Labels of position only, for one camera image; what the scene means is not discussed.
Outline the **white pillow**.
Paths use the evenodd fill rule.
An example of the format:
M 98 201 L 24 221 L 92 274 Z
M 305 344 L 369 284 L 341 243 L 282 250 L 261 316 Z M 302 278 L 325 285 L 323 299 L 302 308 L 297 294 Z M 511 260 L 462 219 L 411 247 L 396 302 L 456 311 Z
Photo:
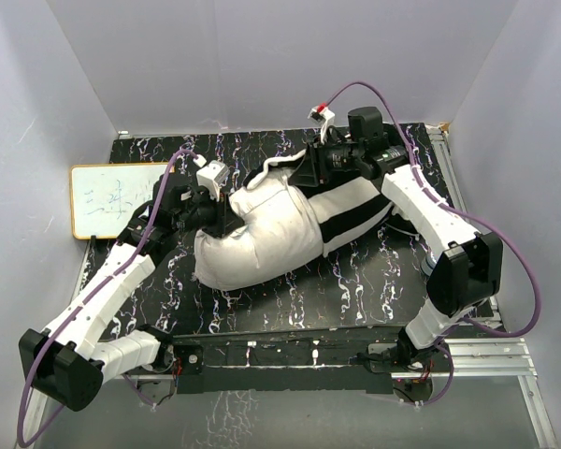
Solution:
M 323 253 L 322 233 L 308 200 L 288 183 L 292 171 L 274 169 L 255 188 L 230 196 L 244 225 L 223 238 L 199 231 L 195 277 L 205 286 L 238 290 L 300 268 Z

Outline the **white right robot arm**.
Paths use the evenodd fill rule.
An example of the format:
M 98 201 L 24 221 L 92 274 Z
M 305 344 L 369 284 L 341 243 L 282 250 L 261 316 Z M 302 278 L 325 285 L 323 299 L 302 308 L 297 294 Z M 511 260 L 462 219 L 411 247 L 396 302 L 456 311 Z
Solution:
M 326 104 L 313 107 L 309 118 L 320 132 L 289 182 L 309 190 L 328 187 L 343 174 L 373 182 L 381 197 L 421 235 L 434 258 L 428 298 L 399 332 L 393 351 L 405 369 L 420 370 L 446 331 L 498 292 L 503 241 L 448 210 L 445 199 L 426 183 L 410 144 L 385 133 L 377 108 L 351 110 L 348 134 L 335 128 L 335 115 Z

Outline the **black white striped pillowcase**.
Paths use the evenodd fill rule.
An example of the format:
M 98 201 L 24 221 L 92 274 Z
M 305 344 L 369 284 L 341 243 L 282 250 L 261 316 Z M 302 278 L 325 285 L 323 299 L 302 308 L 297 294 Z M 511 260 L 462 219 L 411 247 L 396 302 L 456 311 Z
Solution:
M 249 190 L 255 188 L 274 169 L 288 168 L 293 174 L 304 156 L 301 151 L 266 159 L 250 173 L 243 187 Z M 308 200 L 319 224 L 323 239 L 322 255 L 362 236 L 378 224 L 392 207 L 391 201 L 382 196 L 371 181 L 354 173 L 344 173 L 319 187 L 295 187 Z

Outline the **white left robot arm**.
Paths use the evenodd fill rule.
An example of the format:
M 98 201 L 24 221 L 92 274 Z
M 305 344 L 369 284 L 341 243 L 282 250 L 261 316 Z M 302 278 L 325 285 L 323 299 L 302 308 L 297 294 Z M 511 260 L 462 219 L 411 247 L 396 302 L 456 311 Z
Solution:
M 72 411 L 95 398 L 102 384 L 148 367 L 169 370 L 175 352 L 170 337 L 151 325 L 103 342 L 103 332 L 124 302 L 176 248 L 181 233 L 210 230 L 219 237 L 234 217 L 219 181 L 187 184 L 175 177 L 154 186 L 154 198 L 139 206 L 117 237 L 102 267 L 55 319 L 19 341 L 23 392 L 37 390 Z

